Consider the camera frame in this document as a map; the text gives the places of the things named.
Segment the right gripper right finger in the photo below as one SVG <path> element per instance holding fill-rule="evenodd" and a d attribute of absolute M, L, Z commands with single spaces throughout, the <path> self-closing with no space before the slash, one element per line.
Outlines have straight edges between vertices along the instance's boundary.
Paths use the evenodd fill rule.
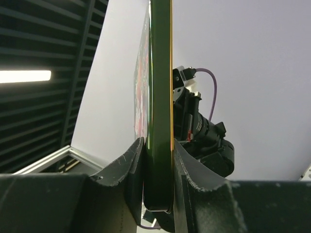
<path fill-rule="evenodd" d="M 308 233 L 310 182 L 229 181 L 174 143 L 177 233 Z"/>

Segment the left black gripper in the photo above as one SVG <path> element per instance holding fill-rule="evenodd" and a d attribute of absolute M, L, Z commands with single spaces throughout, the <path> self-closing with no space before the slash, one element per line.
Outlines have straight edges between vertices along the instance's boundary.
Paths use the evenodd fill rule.
<path fill-rule="evenodd" d="M 185 87 L 173 90 L 173 135 L 181 144 L 194 140 L 202 128 L 200 100 L 200 92 L 190 92 Z"/>

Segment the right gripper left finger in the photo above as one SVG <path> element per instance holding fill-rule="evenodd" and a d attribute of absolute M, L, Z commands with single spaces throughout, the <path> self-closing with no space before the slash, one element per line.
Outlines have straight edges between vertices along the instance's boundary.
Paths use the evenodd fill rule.
<path fill-rule="evenodd" d="M 94 175 L 1 175 L 3 233 L 134 233 L 140 224 L 143 138 Z"/>

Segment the gold tin lid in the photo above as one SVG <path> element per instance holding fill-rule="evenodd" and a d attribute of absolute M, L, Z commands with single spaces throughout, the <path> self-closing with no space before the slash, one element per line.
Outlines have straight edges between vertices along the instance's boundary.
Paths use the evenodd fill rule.
<path fill-rule="evenodd" d="M 173 18 L 171 0 L 149 0 L 134 73 L 135 137 L 144 139 L 143 202 L 173 208 Z"/>

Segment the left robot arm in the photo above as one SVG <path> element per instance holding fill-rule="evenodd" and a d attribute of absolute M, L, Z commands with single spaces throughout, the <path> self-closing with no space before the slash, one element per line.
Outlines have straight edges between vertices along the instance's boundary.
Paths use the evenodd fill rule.
<path fill-rule="evenodd" d="M 234 171 L 234 146 L 225 140 L 223 122 L 213 124 L 199 113 L 199 92 L 173 90 L 173 135 L 182 147 L 213 172 L 227 177 Z"/>

